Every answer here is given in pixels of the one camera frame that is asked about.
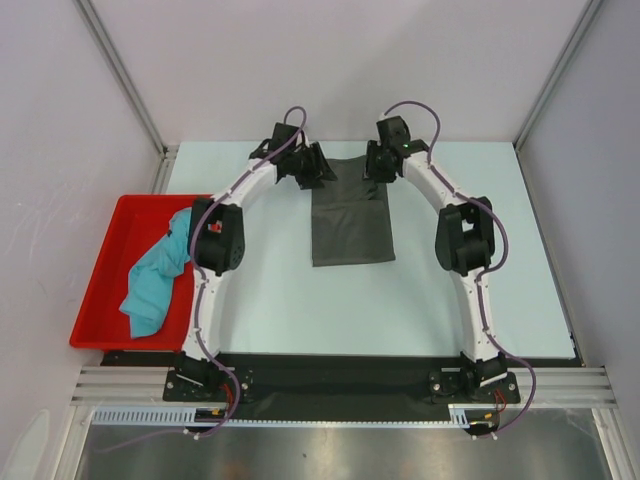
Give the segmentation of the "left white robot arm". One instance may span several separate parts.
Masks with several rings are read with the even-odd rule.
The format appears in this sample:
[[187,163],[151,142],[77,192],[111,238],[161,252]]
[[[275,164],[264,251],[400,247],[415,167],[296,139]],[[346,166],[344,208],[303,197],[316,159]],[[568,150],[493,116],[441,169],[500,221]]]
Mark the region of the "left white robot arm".
[[246,252],[244,214],[281,179],[291,176],[302,189],[334,181],[317,142],[301,126],[277,123],[273,134],[254,150],[237,180],[192,204],[188,238],[194,295],[187,335],[175,371],[197,398],[214,397],[224,370],[215,363],[227,287]]

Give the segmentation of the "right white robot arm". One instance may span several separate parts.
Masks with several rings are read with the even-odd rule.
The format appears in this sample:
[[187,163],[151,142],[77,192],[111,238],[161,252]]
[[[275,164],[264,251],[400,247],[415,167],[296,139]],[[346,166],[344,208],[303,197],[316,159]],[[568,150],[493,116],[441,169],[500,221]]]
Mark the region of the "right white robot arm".
[[495,345],[488,275],[496,251],[492,204],[471,197],[431,159],[431,147],[411,137],[400,116],[382,115],[377,140],[367,143],[364,177],[377,183],[403,178],[438,214],[435,255],[451,275],[463,325],[461,388],[473,401],[493,394],[506,378],[505,354]]

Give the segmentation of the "dark grey t-shirt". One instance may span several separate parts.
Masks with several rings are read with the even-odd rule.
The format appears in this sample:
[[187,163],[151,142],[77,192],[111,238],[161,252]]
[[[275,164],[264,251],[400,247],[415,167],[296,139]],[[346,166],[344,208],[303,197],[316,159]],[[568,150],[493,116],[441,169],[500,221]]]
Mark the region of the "dark grey t-shirt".
[[330,159],[335,181],[311,197],[311,257],[315,267],[396,259],[387,185],[364,177],[364,156]]

